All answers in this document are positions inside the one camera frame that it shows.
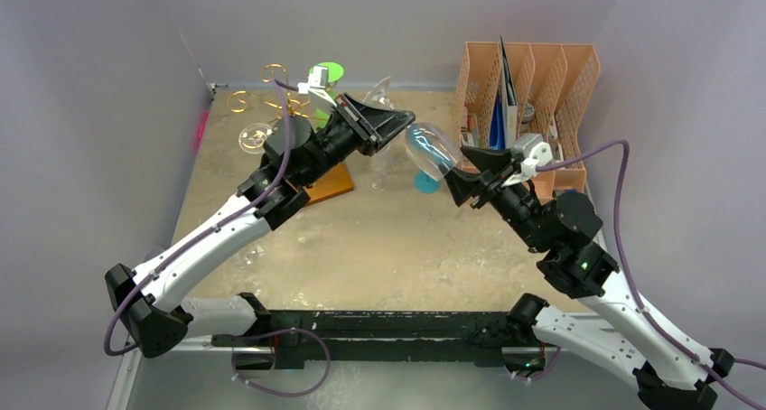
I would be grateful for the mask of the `clear glass back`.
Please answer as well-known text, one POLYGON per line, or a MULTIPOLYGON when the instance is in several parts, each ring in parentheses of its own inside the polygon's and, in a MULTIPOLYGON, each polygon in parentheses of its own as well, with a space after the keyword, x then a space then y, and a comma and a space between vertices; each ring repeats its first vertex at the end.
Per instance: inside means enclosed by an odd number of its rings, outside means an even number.
POLYGON ((370 160, 370 187, 374 191, 384 191, 388 181, 388 169, 391 152, 388 147, 377 152, 370 160))

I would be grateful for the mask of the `green plastic goblet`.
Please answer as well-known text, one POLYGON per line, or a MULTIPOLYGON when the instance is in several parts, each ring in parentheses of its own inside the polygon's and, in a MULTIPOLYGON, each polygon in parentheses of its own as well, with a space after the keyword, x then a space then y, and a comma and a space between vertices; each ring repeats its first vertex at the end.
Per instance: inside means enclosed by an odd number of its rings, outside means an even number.
MULTIPOLYGON (((315 67, 324 67, 327 69, 327 83, 325 92, 330 98, 336 99, 338 93, 336 92, 335 87, 344 74, 344 68, 338 62, 323 61, 312 66, 308 70, 309 75, 313 74, 315 67)), ((316 126, 318 128, 324 128, 330 119, 330 114, 322 110, 322 106, 320 105, 322 101, 313 94, 309 94, 309 101, 314 108, 314 119, 316 120, 316 126)))

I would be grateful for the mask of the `clear flute wine glass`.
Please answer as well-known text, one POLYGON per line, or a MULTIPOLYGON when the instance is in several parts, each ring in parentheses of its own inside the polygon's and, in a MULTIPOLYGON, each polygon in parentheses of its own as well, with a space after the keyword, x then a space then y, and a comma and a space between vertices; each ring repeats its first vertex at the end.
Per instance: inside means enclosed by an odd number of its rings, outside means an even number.
POLYGON ((246 154, 259 155, 265 151, 265 144, 273 128, 265 123, 253 123, 246 126, 238 135, 238 145, 246 154))

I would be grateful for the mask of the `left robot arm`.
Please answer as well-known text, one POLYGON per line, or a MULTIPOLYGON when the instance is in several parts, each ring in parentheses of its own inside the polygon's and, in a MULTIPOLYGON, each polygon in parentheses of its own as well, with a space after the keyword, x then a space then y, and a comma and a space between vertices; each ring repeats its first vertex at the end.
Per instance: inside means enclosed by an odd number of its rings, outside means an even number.
POLYGON ((118 323, 148 359, 186 338, 229 335, 248 346, 266 340, 269 321, 254 297, 193 300, 189 292, 242 248, 276 231, 310 200, 308 189, 358 152, 372 156, 416 119, 408 110, 367 106, 347 93, 330 101, 330 119, 316 130, 289 112, 264 144, 259 167, 213 215, 163 253, 105 275, 118 323))

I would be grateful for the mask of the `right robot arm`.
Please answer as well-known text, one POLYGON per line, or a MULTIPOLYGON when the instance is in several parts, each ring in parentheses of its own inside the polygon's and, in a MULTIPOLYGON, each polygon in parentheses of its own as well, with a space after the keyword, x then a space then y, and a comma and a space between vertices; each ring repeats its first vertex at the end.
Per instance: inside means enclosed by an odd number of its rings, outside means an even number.
POLYGON ((541 203, 528 187, 533 177, 558 168, 547 143, 491 150, 465 146, 474 166, 442 161, 436 170, 457 205, 491 205, 534 253, 546 281, 590 308, 609 331, 574 322, 545 301, 527 296, 507 320, 509 336, 534 338, 568 349, 632 386, 650 409, 710 409, 734 357, 689 337, 648 302, 623 252, 596 242, 602 228, 589 197, 568 191, 541 203))

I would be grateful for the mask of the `clear glass near left arm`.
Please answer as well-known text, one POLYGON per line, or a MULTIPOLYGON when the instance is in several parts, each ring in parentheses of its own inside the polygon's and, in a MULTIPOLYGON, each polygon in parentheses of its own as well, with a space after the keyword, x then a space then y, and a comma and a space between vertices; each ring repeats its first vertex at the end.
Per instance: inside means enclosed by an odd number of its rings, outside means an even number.
POLYGON ((264 249, 259 245, 247 246, 240 249, 231 257, 235 269, 244 270, 253 267, 264 255, 264 249))

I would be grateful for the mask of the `blue folder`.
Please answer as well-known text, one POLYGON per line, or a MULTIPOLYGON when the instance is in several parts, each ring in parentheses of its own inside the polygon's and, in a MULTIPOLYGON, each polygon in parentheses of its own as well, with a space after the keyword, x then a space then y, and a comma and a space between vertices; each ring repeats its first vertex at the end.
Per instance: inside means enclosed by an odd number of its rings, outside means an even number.
POLYGON ((488 137, 488 146, 493 150, 501 150, 506 147, 505 140, 505 110, 506 104, 504 102, 504 93, 499 91, 497 93, 492 118, 490 121, 490 130, 488 137))

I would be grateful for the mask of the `blue plastic goblet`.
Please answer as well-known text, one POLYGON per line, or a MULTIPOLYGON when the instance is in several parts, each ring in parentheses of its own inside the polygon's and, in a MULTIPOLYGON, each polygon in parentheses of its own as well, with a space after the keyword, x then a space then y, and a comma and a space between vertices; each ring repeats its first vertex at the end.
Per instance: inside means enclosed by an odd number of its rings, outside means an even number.
POLYGON ((415 175, 413 182, 415 188, 423 194, 434 194, 439 191, 441 186, 438 180, 431 178, 427 173, 422 171, 415 175))

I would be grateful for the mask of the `grey white folder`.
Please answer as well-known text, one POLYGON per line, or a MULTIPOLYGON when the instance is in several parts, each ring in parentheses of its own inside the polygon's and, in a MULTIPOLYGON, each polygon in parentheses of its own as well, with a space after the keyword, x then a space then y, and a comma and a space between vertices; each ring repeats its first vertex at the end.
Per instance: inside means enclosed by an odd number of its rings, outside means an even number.
POLYGON ((518 127, 518 99, 516 96, 515 84, 512 78, 509 65, 509 57, 506 51, 505 42, 500 39, 500 54, 503 68, 503 91, 504 91, 504 141, 506 148, 510 148, 517 140, 518 127))

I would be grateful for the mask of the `peach file organizer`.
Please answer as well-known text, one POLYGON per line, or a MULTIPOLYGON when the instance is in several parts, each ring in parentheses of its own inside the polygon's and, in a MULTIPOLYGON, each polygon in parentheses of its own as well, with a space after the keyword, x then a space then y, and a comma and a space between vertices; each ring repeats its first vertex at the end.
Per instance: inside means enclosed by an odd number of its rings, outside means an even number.
POLYGON ((580 154, 578 130, 601 68, 594 46, 581 43, 465 43, 448 129, 454 142, 468 124, 476 144, 488 143, 505 66, 519 104, 535 110, 528 131, 551 141, 556 157, 580 154))

